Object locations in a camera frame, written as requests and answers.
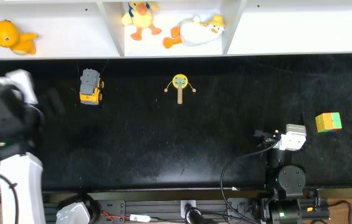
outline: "yellow toy truck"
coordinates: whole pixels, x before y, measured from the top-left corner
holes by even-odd
[[[96,70],[85,69],[80,77],[80,102],[85,105],[98,105],[102,101],[101,90],[104,82]]]

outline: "wooden handle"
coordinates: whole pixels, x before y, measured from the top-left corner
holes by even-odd
[[[183,87],[178,86],[177,88],[177,103],[182,104],[183,103]]]

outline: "toy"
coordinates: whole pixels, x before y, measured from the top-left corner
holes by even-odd
[[[36,54],[36,38],[37,34],[23,34],[11,21],[0,22],[0,46],[9,47],[14,54]]]
[[[178,74],[173,77],[173,80],[169,82],[169,85],[164,89],[164,92],[168,92],[168,88],[170,84],[173,83],[173,86],[177,88],[177,103],[182,104],[183,103],[183,88],[186,88],[187,85],[189,85],[192,89],[193,92],[196,92],[196,89],[193,88],[193,86],[188,82],[188,78],[183,75],[183,74]]]
[[[80,77],[80,102],[86,105],[98,105],[102,101],[102,89],[104,82],[100,74],[92,69],[83,70]]]
[[[174,44],[183,43],[185,46],[197,46],[206,44],[223,33],[225,23],[220,15],[214,15],[208,23],[202,23],[199,16],[194,17],[193,21],[184,21],[180,26],[171,29],[171,37],[163,40],[163,45],[167,49]]]
[[[129,2],[129,10],[123,16],[121,22],[123,25],[128,26],[133,24],[137,27],[137,31],[131,35],[134,40],[142,39],[143,29],[149,27],[151,29],[152,35],[157,35],[162,32],[161,29],[153,25],[153,15],[150,9],[157,11],[159,9],[158,4],[155,2]]]
[[[323,113],[315,118],[319,133],[342,129],[339,113]]]

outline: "yellow hat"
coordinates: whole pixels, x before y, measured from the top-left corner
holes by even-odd
[[[213,19],[208,23],[213,24],[215,26],[226,26],[226,24],[223,22],[223,17],[218,14],[214,15]]]

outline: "duck beak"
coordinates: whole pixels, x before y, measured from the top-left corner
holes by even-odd
[[[139,4],[137,5],[136,9],[137,9],[137,12],[138,12],[140,15],[143,15],[143,16],[146,14],[146,11],[148,10],[148,9],[146,8],[146,4],[144,4],[144,2],[139,3]]]

